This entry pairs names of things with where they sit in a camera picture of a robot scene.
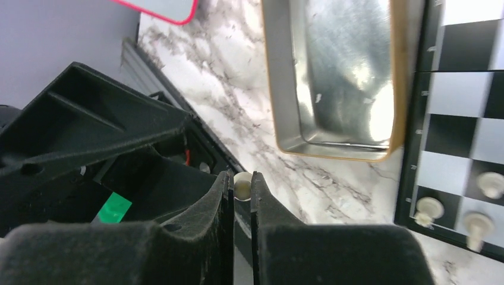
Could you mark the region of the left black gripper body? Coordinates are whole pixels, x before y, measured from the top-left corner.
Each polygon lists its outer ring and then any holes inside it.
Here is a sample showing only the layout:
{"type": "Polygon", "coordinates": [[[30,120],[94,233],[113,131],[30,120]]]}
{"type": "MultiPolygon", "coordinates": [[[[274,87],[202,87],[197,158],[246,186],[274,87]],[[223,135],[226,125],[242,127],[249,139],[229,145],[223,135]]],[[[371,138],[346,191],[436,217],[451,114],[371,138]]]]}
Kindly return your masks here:
{"type": "Polygon", "coordinates": [[[1,236],[32,223],[162,223],[204,196],[220,170],[217,145],[189,131],[84,166],[32,190],[1,211],[1,236]]]}

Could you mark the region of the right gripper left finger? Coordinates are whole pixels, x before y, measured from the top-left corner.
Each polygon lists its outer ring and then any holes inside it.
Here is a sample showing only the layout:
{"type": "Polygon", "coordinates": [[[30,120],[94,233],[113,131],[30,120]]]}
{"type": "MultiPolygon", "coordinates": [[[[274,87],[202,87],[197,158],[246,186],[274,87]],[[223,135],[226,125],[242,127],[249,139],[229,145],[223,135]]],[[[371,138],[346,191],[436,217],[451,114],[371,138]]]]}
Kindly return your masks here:
{"type": "Polygon", "coordinates": [[[232,284],[232,175],[172,219],[28,224],[1,244],[2,284],[232,284]]]}

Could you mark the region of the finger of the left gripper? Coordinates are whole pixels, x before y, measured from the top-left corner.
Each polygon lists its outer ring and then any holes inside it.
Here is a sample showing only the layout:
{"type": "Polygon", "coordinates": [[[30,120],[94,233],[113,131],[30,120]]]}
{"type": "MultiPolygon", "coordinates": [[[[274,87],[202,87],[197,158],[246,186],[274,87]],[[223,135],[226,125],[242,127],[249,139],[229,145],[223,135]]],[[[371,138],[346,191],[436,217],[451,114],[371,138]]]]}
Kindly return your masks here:
{"type": "Polygon", "coordinates": [[[1,176],[57,177],[179,134],[191,115],[74,62],[1,132],[1,176]]]}

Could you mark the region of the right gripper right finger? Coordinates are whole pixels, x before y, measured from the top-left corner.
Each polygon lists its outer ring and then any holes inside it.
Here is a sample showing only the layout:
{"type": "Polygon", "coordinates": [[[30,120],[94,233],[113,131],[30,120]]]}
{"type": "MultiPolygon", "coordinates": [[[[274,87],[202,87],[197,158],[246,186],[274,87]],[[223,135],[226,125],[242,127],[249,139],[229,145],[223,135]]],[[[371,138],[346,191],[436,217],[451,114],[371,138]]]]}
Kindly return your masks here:
{"type": "Polygon", "coordinates": [[[433,284],[415,237],[403,227],[312,224],[293,215],[251,178],[255,284],[433,284]]]}

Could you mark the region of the white rook piece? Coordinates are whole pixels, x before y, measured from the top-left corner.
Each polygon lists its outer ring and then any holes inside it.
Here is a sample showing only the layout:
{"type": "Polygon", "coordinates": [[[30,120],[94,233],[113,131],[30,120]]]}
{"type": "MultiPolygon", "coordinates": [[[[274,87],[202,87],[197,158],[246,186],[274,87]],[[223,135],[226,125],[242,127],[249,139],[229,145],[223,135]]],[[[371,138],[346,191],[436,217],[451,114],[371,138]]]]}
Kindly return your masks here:
{"type": "Polygon", "coordinates": [[[249,172],[239,172],[234,175],[234,197],[239,201],[249,201],[251,199],[251,180],[253,174],[249,172]]]}

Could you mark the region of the white bishop piece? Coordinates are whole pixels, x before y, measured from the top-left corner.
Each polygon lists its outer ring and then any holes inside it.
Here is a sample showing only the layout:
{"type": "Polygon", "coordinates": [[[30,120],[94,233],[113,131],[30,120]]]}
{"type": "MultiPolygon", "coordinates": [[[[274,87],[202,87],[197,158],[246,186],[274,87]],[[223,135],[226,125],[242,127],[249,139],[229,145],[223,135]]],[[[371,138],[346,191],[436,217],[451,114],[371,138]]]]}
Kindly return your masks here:
{"type": "Polygon", "coordinates": [[[479,212],[470,212],[463,218],[463,225],[468,232],[466,246],[474,252],[481,252],[484,238],[494,231],[493,220],[479,212]]]}

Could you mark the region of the white knight piece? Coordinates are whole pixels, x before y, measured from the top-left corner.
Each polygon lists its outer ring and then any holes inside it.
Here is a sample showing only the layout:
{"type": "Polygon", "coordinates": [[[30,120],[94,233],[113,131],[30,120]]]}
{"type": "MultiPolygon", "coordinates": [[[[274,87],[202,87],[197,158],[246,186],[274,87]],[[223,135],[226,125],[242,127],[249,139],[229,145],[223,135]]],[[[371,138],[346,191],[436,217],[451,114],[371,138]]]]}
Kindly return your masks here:
{"type": "Polygon", "coordinates": [[[436,219],[444,215],[443,204],[435,198],[423,197],[416,203],[416,212],[413,216],[415,222],[422,227],[430,227],[436,219]]]}

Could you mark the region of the white board pink rim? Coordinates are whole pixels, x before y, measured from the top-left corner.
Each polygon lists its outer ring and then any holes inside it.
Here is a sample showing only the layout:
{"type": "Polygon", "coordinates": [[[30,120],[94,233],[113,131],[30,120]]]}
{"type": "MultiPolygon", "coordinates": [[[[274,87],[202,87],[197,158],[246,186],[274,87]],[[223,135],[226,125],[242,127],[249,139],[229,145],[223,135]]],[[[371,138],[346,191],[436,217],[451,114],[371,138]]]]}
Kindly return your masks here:
{"type": "Polygon", "coordinates": [[[114,0],[136,11],[178,26],[189,23],[198,7],[198,0],[114,0]]]}

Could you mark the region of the black white chess board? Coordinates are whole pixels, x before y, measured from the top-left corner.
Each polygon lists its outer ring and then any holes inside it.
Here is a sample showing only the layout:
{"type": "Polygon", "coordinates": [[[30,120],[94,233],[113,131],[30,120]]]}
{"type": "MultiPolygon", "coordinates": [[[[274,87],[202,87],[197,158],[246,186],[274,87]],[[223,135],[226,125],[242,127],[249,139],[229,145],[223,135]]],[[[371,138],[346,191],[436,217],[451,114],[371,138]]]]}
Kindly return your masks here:
{"type": "Polygon", "coordinates": [[[463,218],[483,213],[494,231],[476,253],[503,261],[503,197],[480,191],[484,172],[503,175],[503,2],[426,1],[394,222],[469,250],[463,218]],[[430,227],[413,218],[423,197],[445,208],[430,227]]]}

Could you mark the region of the gold tin tray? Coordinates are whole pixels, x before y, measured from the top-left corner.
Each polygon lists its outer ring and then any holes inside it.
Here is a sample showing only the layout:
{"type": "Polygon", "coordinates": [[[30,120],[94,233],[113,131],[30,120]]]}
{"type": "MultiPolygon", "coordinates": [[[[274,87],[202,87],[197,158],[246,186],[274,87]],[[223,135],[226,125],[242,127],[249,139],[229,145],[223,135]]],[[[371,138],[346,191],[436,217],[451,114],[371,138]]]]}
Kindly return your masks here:
{"type": "Polygon", "coordinates": [[[379,162],[404,142],[407,1],[263,1],[276,142],[379,162]]]}

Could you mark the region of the black metal base rail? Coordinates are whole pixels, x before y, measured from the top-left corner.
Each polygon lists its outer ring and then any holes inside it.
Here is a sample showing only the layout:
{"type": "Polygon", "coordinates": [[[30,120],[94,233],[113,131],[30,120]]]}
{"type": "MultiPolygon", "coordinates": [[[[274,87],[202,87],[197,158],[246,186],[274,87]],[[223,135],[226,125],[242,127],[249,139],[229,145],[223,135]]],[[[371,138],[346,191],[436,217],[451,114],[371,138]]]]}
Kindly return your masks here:
{"type": "MultiPolygon", "coordinates": [[[[212,167],[214,173],[224,170],[233,173],[245,171],[236,157],[231,154],[208,124],[164,76],[163,72],[154,65],[147,53],[137,46],[135,41],[124,38],[121,49],[121,75],[124,83],[145,95],[161,92],[161,95],[157,97],[159,101],[191,113],[199,140],[215,158],[216,165],[212,167]]],[[[235,202],[235,219],[235,245],[244,259],[251,264],[253,253],[249,202],[235,202]]]]}

